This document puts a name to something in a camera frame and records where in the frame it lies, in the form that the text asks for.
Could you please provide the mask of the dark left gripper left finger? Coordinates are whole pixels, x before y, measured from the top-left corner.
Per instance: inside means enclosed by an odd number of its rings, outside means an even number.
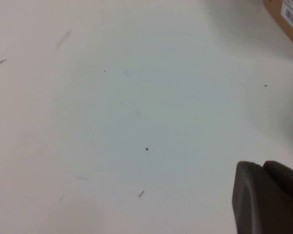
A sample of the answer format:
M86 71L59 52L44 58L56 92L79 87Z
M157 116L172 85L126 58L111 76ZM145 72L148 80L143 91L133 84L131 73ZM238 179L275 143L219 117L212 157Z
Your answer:
M264 182L263 165L240 161L236 165L232 208L239 234L293 234L292 221L264 221L261 186Z

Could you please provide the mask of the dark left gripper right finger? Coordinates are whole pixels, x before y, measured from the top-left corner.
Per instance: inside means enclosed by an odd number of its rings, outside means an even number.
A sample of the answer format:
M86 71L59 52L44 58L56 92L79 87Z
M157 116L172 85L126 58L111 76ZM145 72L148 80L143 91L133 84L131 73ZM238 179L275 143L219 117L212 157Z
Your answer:
M264 182L261 186L263 201L262 220L293 220L293 169L277 162L263 165Z

